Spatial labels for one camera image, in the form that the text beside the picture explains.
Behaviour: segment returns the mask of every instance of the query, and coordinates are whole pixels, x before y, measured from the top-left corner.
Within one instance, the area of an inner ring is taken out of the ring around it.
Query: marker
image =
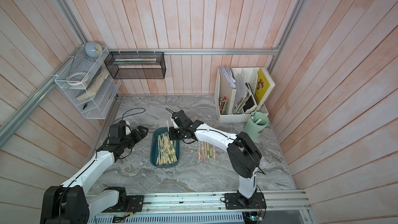
[[[262,120],[263,120],[262,118],[257,119],[257,121],[255,122],[255,124],[260,123],[260,121],[262,121]]]

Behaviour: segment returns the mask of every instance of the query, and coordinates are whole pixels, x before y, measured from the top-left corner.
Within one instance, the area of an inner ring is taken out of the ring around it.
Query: book
[[[91,82],[87,86],[87,91],[82,90],[76,97],[77,101],[83,101],[89,97],[94,97],[98,90],[100,89],[102,83],[108,77],[109,72],[106,68],[100,67],[98,69],[99,73],[97,72],[94,78],[92,78]]]
[[[267,69],[265,67],[260,68],[257,73],[256,90],[254,92],[254,98],[257,103],[256,110],[261,108],[274,87],[275,82],[272,80]]]

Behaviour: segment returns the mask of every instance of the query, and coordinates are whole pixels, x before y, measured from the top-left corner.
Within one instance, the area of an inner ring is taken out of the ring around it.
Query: black mesh basket
[[[105,60],[114,79],[164,79],[163,52],[112,51]]]

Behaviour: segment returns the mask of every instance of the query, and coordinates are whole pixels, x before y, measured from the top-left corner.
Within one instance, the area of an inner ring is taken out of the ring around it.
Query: blue plastic tray
[[[150,163],[157,167],[157,168],[171,168],[174,167],[178,164],[178,161],[180,160],[180,141],[176,140],[176,157],[177,161],[173,164],[168,164],[168,165],[156,165],[156,160],[158,159],[158,136],[162,133],[167,132],[167,127],[162,127],[156,129],[155,132],[153,132],[152,135],[152,147],[150,149]]]

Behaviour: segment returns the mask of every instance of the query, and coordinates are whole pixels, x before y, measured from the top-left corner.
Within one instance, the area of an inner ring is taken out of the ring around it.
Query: pink wood wall
[[[308,0],[272,72],[269,118],[319,223],[398,223],[397,1]]]
[[[0,125],[79,44],[54,0],[0,0]],[[0,151],[0,222],[39,223],[44,191],[86,163],[100,128],[54,89]]]
[[[89,40],[108,48],[276,47],[297,0],[66,0]],[[211,93],[220,65],[271,56],[165,56],[166,78],[125,79],[123,94]]]

